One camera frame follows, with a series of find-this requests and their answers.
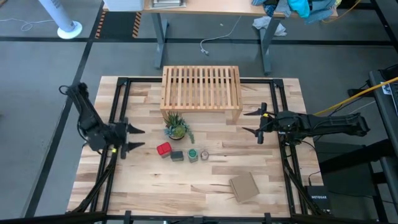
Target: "red cube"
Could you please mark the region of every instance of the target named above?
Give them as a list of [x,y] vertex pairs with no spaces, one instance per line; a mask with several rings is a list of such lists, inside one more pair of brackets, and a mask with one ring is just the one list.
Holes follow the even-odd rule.
[[165,158],[170,155],[172,152],[172,146],[170,143],[166,142],[156,147],[157,153],[159,153],[162,158]]

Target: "gray floor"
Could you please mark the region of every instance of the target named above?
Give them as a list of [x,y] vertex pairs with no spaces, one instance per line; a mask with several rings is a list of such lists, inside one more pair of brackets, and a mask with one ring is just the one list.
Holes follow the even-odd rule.
[[[63,0],[65,9],[80,21],[88,37],[100,0]],[[396,35],[398,35],[398,4],[395,0],[378,3]],[[209,38],[228,33],[237,16],[164,14],[170,21],[168,37]],[[37,1],[11,0],[0,8],[0,20],[26,21],[50,19]],[[243,17],[231,38],[257,39],[252,28],[253,17]],[[331,23],[309,26],[301,19],[282,21],[289,40],[388,40],[373,11],[355,10]],[[20,30],[21,22],[0,22],[0,36],[56,37],[53,22],[36,24],[30,31]],[[142,15],[139,37],[155,37],[150,16]],[[83,53],[85,43],[0,42],[0,142],[4,155],[0,158],[0,219],[16,218],[26,203],[37,177],[44,152],[63,108],[65,97],[58,86],[70,84]],[[260,48],[251,44],[212,44],[200,52],[198,44],[167,44],[166,65],[239,65],[243,77],[261,77]],[[102,75],[160,75],[153,68],[155,44],[95,43],[82,81],[95,99]],[[392,47],[273,45],[272,77],[300,79],[305,105],[309,113],[345,99],[345,90],[362,86],[368,71],[384,68],[398,61]],[[349,113],[371,102],[364,99],[340,113]],[[375,104],[363,110],[372,129],[366,138],[345,135],[325,136],[322,141],[371,144],[386,137]],[[40,201],[37,215],[61,214],[65,211],[72,190],[82,140],[76,132],[76,109],[72,109],[58,152]],[[385,200],[390,200],[386,186],[381,186]],[[333,195],[332,206],[340,217],[375,218],[373,203],[368,198]],[[392,205],[386,204],[391,222],[398,222]]]

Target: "yellow cable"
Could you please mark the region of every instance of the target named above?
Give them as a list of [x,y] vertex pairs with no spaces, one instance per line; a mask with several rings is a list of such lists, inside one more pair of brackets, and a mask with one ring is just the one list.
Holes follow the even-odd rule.
[[366,90],[364,90],[364,91],[362,91],[362,92],[360,92],[360,93],[358,93],[358,94],[355,94],[354,96],[352,96],[352,97],[350,97],[350,98],[348,98],[348,99],[346,99],[346,100],[341,101],[340,103],[338,103],[338,104],[336,104],[336,105],[333,105],[333,106],[329,107],[328,109],[325,109],[325,110],[323,110],[323,111],[319,111],[319,112],[315,113],[314,115],[320,115],[320,114],[323,114],[324,112],[333,110],[333,109],[339,107],[340,105],[343,105],[343,104],[345,104],[345,103],[347,103],[347,102],[349,102],[349,101],[351,101],[351,100],[353,100],[353,99],[355,99],[355,98],[357,98],[357,97],[359,97],[359,96],[361,96],[361,95],[363,95],[363,94],[365,94],[365,93],[368,93],[368,92],[370,92],[370,91],[373,91],[373,90],[375,90],[375,89],[377,89],[377,88],[379,88],[379,87],[382,87],[382,86],[384,86],[384,85],[387,85],[387,84],[392,83],[392,82],[395,82],[395,81],[398,81],[398,77],[393,78],[392,80],[388,80],[388,81],[386,81],[386,82],[384,82],[384,83],[380,83],[380,84],[378,84],[378,85],[375,85],[375,86],[373,86],[373,87],[371,87],[371,88],[368,88],[368,89],[366,89]]
[[350,12],[351,10],[353,10],[353,9],[355,8],[355,6],[358,5],[360,2],[361,2],[361,0],[358,0],[358,1],[353,5],[353,7],[351,7],[351,9],[348,9],[346,12],[343,13],[343,15],[337,17],[336,19],[331,19],[331,20],[328,20],[328,21],[322,20],[322,22],[324,22],[324,23],[334,22],[334,21],[336,21],[336,20],[342,18],[345,14],[347,14],[348,12]]

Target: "green can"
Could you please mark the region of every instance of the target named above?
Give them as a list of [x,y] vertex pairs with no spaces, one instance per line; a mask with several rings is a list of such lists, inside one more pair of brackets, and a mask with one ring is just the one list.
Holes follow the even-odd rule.
[[188,158],[190,162],[196,162],[198,160],[198,151],[196,149],[190,149],[188,151]]

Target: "potted plant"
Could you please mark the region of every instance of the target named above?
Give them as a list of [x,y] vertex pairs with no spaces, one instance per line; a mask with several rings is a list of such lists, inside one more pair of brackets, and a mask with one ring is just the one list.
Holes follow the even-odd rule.
[[166,122],[164,133],[170,139],[181,140],[186,134],[188,134],[192,144],[195,143],[195,139],[193,138],[189,125],[185,122],[180,113],[169,111],[167,112],[167,118],[165,118],[164,121]]

